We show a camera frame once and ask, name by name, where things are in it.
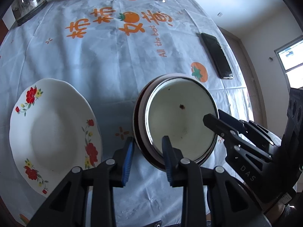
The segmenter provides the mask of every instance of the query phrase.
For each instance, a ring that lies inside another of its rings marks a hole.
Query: printed tablecloth
[[[234,79],[218,77],[202,32],[219,40]],[[45,199],[20,175],[9,144],[10,115],[28,86],[42,78],[72,84],[95,113],[105,160],[132,134],[134,103],[143,87],[173,72],[201,81],[223,111],[253,119],[234,54],[194,0],[48,0],[30,21],[13,26],[0,47],[0,195],[13,217],[24,224]],[[234,176],[225,156],[218,139],[204,166],[223,165]],[[129,182],[114,189],[114,202],[118,227],[181,221],[182,188],[171,188],[166,174],[150,165],[137,147]]]

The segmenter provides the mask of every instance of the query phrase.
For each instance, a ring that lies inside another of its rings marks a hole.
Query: robotic hand
[[[203,118],[205,126],[225,139],[227,163],[240,175],[264,203],[288,204],[296,195],[292,188],[302,173],[303,90],[291,89],[288,123],[282,140],[253,121],[236,120],[219,110]],[[240,134],[254,145],[243,140]],[[128,181],[134,144],[129,138],[112,159],[93,169],[74,167],[50,194],[27,227],[84,226],[88,186],[94,186],[91,227],[102,223],[115,227],[113,187]],[[172,187],[183,187],[181,227],[206,226],[203,186],[212,227],[270,227],[253,194],[242,183],[217,166],[200,167],[172,148],[167,136],[162,139],[167,178]]]

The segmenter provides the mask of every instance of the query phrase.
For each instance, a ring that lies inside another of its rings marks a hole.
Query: screw
[[[116,162],[115,162],[114,159],[108,159],[108,160],[106,161],[106,164],[109,165],[109,166],[111,166],[111,165],[113,165],[113,164],[115,164],[115,163],[116,163]]]
[[[79,173],[81,171],[81,169],[80,169],[80,167],[78,167],[78,166],[75,166],[75,167],[73,167],[73,169],[72,169],[72,172],[73,173]]]
[[[189,160],[188,158],[182,158],[182,159],[180,160],[180,162],[181,162],[183,165],[187,165],[187,164],[190,163],[190,160]]]
[[[224,172],[224,168],[221,167],[221,166],[217,166],[215,170],[216,170],[217,173],[223,173]]]

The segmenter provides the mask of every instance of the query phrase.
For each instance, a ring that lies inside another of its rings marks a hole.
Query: yellow flower pattern
[[[41,89],[37,90],[35,97],[39,98],[42,95]]]
[[[28,166],[29,168],[31,168],[33,166],[33,164],[31,163],[31,161],[28,160],[28,159],[25,161],[25,165]]]
[[[89,157],[85,157],[85,162],[84,162],[84,164],[85,164],[85,169],[91,167],[91,163],[90,163],[90,161],[89,161]]]

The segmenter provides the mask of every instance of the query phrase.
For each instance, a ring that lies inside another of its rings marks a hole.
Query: white bowl
[[[69,83],[41,79],[14,106],[9,141],[15,164],[39,194],[48,196],[74,167],[96,167],[102,143],[94,113]]]
[[[184,157],[202,164],[211,154],[217,135],[203,123],[206,114],[218,117],[209,92],[184,74],[168,74],[155,79],[140,95],[136,138],[149,162],[165,169],[162,137],[168,135],[172,146]]]

